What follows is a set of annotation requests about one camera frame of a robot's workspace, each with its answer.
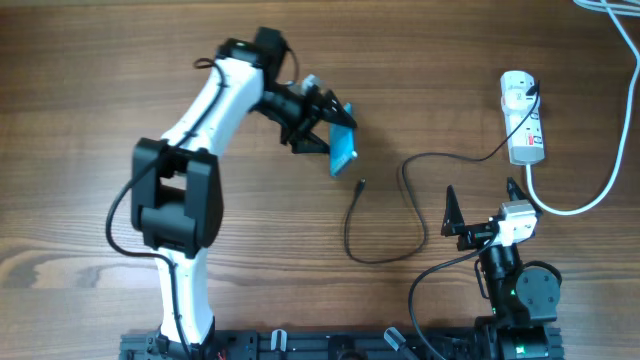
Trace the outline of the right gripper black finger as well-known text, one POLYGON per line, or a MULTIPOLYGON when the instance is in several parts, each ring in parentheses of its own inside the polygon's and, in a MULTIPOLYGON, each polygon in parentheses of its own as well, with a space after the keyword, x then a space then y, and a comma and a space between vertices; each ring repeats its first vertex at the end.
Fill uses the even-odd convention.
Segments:
POLYGON ((442 221, 441 235, 444 237, 461 235, 464 233, 465 229, 466 224, 461 213, 454 187, 449 185, 446 191, 446 205, 442 221))
POLYGON ((526 200, 534 208, 536 217, 540 218, 543 215, 542 209, 526 194, 513 177, 507 178, 506 191, 511 201, 526 200))

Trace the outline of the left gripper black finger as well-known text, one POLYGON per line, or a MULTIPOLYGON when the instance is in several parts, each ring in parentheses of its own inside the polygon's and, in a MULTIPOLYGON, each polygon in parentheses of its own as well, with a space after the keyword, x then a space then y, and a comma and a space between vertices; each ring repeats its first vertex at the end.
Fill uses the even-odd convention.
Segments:
POLYGON ((294 154, 328 154, 330 146, 313 132, 298 134, 290 142, 294 154))
POLYGON ((328 90, 323 97, 321 105, 321 118, 331 124, 356 129, 355 119, 345 110, 335 93, 328 90))

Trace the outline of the turquoise screen Galaxy smartphone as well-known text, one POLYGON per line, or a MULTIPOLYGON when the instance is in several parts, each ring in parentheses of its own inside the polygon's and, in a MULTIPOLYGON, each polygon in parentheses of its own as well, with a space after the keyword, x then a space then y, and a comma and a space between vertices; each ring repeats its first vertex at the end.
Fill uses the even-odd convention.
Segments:
POLYGON ((355 129, 330 124, 329 147, 329 174, 336 177, 358 157, 355 129))

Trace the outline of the white power strip socket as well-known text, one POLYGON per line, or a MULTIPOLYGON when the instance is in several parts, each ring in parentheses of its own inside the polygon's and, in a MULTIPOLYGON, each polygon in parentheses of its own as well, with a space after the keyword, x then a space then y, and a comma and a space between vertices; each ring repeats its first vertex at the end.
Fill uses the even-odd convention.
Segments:
POLYGON ((542 161, 539 83, 529 73, 511 70, 501 76, 500 88, 510 163, 525 166, 542 161))

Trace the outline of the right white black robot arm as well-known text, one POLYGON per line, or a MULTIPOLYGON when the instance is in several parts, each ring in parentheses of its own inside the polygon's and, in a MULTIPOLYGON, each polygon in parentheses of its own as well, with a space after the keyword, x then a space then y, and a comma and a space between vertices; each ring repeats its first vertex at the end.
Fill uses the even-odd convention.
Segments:
POLYGON ((441 234, 456 236, 457 249, 476 250, 474 271, 491 316, 474 324, 479 359, 563 359, 557 320, 562 276, 543 261, 521 260, 518 245, 535 235, 541 210, 515 180, 507 179, 509 200, 484 223, 465 223, 455 190, 447 187, 441 234))

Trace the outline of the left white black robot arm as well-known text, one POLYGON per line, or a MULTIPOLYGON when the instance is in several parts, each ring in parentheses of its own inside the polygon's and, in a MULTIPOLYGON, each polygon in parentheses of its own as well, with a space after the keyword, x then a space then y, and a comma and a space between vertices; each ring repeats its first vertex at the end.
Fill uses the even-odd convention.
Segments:
POLYGON ((186 113, 160 139, 142 138, 134 148, 131 222, 157 264, 164 311, 142 347, 147 358, 213 354, 205 262, 224 213, 219 162, 248 114, 277 123, 280 143, 293 153, 328 155, 332 176, 358 156, 349 105, 313 75, 279 82, 289 51, 282 33, 266 27, 251 42, 226 40, 214 58, 195 61, 210 75, 186 113))

